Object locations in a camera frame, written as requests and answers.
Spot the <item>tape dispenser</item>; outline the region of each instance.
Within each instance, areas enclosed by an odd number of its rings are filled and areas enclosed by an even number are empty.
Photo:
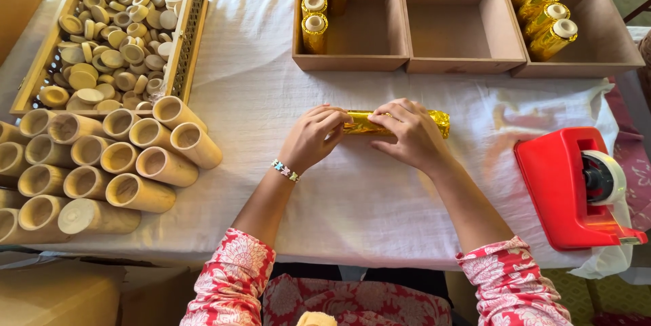
[[[626,176],[607,155],[599,130],[561,129],[520,141],[514,152],[547,240],[555,250],[647,242],[644,232],[621,226],[613,216],[618,211],[628,217]]]

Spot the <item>table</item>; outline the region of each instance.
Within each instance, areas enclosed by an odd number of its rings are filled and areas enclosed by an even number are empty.
[[[167,213],[144,213],[130,235],[79,235],[43,250],[135,260],[198,262],[209,258],[296,118],[316,104],[373,110],[396,97],[451,116],[452,154],[542,267],[581,265],[589,252],[554,251],[543,234],[512,147],[562,127],[595,126],[612,149],[617,125],[603,94],[606,80],[513,80],[500,76],[407,75],[395,72],[303,72],[292,61],[294,0],[210,0],[190,107],[207,124],[224,159],[177,189]],[[39,11],[52,21],[53,8]],[[36,30],[38,38],[44,31]],[[21,39],[34,46],[34,40]],[[19,46],[0,69],[2,98],[20,80]],[[460,251],[449,216],[419,171],[350,136],[303,176],[284,214],[279,261],[365,267],[458,269]]]

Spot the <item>wooden compartment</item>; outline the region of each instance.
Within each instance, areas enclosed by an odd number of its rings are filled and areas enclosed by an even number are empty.
[[[408,59],[402,0],[348,0],[346,14],[328,16],[327,55],[303,50],[301,2],[294,2],[292,59],[304,71],[394,71]]]
[[[526,61],[509,0],[403,0],[407,73],[498,74]]]
[[[511,70],[516,78],[605,78],[645,65],[613,0],[560,0],[570,9],[579,32],[573,43],[545,62],[527,62]],[[512,19],[516,9],[510,4]],[[522,32],[518,38],[525,47]]]
[[[22,117],[36,108],[50,109],[37,99],[37,94],[41,88],[56,85],[53,75],[56,72],[61,72],[62,67],[60,50],[57,45],[61,41],[69,40],[68,33],[61,30],[59,26],[59,17],[63,14],[77,16],[79,14],[77,8],[79,2],[80,0],[61,0],[61,5],[52,20],[51,31],[43,40],[27,76],[21,83],[18,96],[10,111],[12,115]],[[190,88],[207,10],[208,0],[183,0],[178,23],[174,30],[177,37],[173,41],[173,52],[170,53],[167,64],[169,69],[165,73],[165,81],[167,82],[165,95],[177,96],[186,103],[190,97]],[[66,112],[65,110],[52,111],[55,113]],[[69,110],[68,112],[87,117],[103,117],[109,113],[109,111],[95,110]],[[148,116],[152,114],[151,110],[138,110],[135,113]]]

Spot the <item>red patterned clothing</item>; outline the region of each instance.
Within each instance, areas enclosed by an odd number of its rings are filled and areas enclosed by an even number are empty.
[[[382,282],[273,279],[275,252],[230,228],[203,268],[181,326],[262,325],[258,297],[264,291],[264,324],[293,326],[305,311],[324,312],[340,326],[451,325],[450,305],[420,291]],[[540,275],[529,247],[519,237],[466,256],[459,264],[478,286],[479,325],[570,325],[560,296]]]

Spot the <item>woman's right hand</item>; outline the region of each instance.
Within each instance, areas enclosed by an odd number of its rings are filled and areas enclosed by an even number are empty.
[[[398,137],[395,144],[373,140],[371,147],[429,176],[452,159],[436,122],[418,102],[407,98],[393,100],[379,106],[369,116],[369,121],[391,130]]]

